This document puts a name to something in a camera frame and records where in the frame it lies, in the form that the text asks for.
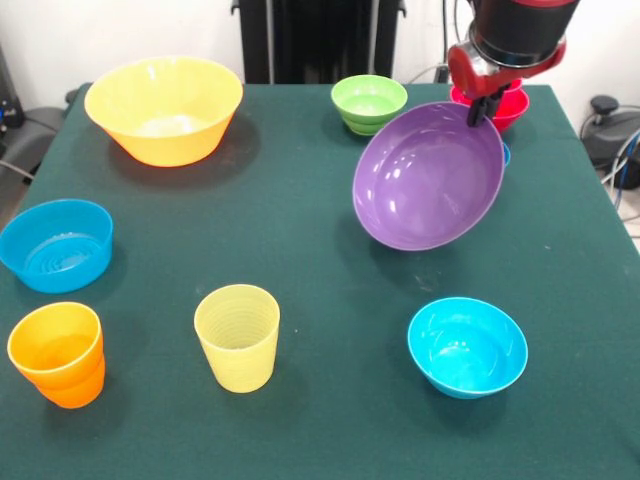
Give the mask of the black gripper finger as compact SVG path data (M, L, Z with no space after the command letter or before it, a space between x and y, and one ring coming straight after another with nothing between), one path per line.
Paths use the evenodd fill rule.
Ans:
M486 111L485 115L489 119L493 119L498 112L505 88L500 88L498 91L486 97Z
M478 127L486 117L487 111L489 109L489 98L488 97L480 97L474 99L469 106L469 112L467 116L467 125L469 127L475 128Z

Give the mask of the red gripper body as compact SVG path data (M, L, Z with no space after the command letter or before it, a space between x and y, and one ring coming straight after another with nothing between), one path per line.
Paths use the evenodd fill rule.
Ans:
M566 39L544 60L528 66L498 63L487 57L471 41L466 40L450 48L448 66L453 83L468 98L477 99L496 93L501 87L519 79L546 72L558 65L566 52Z

